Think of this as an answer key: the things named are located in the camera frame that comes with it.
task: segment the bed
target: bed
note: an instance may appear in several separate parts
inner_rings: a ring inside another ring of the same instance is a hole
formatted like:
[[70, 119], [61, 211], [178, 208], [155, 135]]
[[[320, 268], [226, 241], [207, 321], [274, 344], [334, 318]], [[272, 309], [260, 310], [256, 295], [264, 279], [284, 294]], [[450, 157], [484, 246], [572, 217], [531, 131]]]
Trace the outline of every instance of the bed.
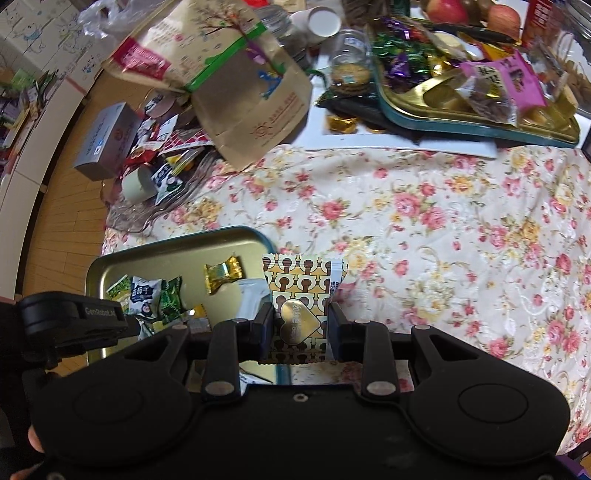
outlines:
[[[552, 382], [571, 409], [565, 453], [591, 436], [588, 192], [578, 150], [517, 147], [484, 160], [283, 145], [240, 173], [220, 161], [142, 235], [107, 229], [103, 254], [247, 225], [280, 253], [347, 256], [337, 296], [348, 318], [396, 332], [428, 323]], [[296, 383], [358, 379], [350, 364], [293, 373]]]

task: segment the finger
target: finger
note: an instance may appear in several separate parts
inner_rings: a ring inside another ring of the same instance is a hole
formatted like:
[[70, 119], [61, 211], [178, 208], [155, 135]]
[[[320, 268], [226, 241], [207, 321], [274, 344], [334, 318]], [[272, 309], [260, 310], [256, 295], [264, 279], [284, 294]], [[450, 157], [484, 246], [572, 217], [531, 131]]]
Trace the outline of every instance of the finger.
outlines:
[[39, 441], [39, 437], [37, 436], [37, 433], [35, 432], [33, 425], [31, 425], [29, 427], [28, 435], [29, 435], [29, 442], [31, 443], [31, 446], [36, 451], [43, 453], [43, 447], [41, 446], [41, 442]]
[[27, 478], [29, 475], [31, 475], [33, 473], [33, 471], [39, 466], [41, 465], [40, 463], [33, 465], [30, 468], [25, 468], [24, 470], [19, 470], [16, 473], [13, 473], [10, 476], [9, 480], [25, 480], [25, 478]]

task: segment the glass jar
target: glass jar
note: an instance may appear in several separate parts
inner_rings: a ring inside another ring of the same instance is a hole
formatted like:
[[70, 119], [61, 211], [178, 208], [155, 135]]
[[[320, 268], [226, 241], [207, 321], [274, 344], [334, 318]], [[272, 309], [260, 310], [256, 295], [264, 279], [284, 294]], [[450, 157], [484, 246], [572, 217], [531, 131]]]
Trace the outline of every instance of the glass jar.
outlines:
[[567, 85], [579, 103], [578, 112], [591, 118], [591, 5], [582, 0], [555, 4], [552, 23], [555, 30], [547, 44], [569, 73]]
[[310, 68], [305, 33], [292, 23], [287, 11], [279, 5], [267, 5], [255, 10], [265, 28], [270, 31], [279, 45], [295, 60], [302, 70]]

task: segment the metal tray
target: metal tray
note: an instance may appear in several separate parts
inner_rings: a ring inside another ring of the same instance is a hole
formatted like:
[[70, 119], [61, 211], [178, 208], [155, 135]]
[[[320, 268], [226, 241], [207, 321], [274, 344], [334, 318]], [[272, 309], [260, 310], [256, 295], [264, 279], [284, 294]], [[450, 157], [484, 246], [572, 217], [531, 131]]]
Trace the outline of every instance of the metal tray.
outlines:
[[[370, 41], [373, 42], [376, 35], [385, 29], [380, 19], [369, 23], [367, 32]], [[567, 100], [564, 96], [561, 96], [556, 106], [546, 107], [548, 115], [556, 124], [561, 125], [560, 128], [550, 129], [523, 121], [517, 127], [513, 127], [491, 122], [471, 109], [459, 111], [442, 108], [446, 100], [456, 95], [448, 83], [458, 74], [459, 69], [452, 69], [443, 75], [433, 77], [406, 93], [395, 93], [385, 80], [384, 67], [380, 59], [375, 56], [372, 56], [372, 59], [380, 107], [389, 120], [401, 127], [505, 138], [554, 147], [575, 147], [579, 142], [580, 131], [579, 124], [574, 118], [575, 109], [572, 105], [565, 104]]]
[[[227, 283], [214, 295], [209, 295], [205, 290], [203, 266], [218, 264], [236, 255], [245, 278], [265, 278], [261, 258], [273, 252], [275, 249], [267, 237], [246, 226], [178, 236], [97, 258], [86, 274], [86, 295], [106, 298], [107, 289], [124, 275], [166, 280], [181, 275], [184, 306], [189, 309], [202, 303], [213, 326], [235, 317], [241, 293], [236, 283]], [[104, 358], [136, 341], [127, 338], [120, 340], [117, 346], [88, 352], [88, 362]], [[277, 380], [275, 365], [249, 362], [248, 367], [243, 367], [249, 373]]]

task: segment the paper cup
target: paper cup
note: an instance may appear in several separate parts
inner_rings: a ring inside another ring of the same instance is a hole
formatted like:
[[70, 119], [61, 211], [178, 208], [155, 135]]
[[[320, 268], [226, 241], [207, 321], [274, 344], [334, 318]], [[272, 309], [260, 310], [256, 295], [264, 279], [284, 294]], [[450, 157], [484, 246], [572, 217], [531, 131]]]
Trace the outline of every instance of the paper cup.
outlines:
[[314, 7], [296, 12], [290, 17], [291, 23], [306, 34], [308, 45], [318, 45], [340, 30], [341, 20], [329, 7]]
[[152, 171], [146, 165], [140, 165], [121, 180], [121, 193], [132, 205], [152, 198], [157, 192], [152, 181]]

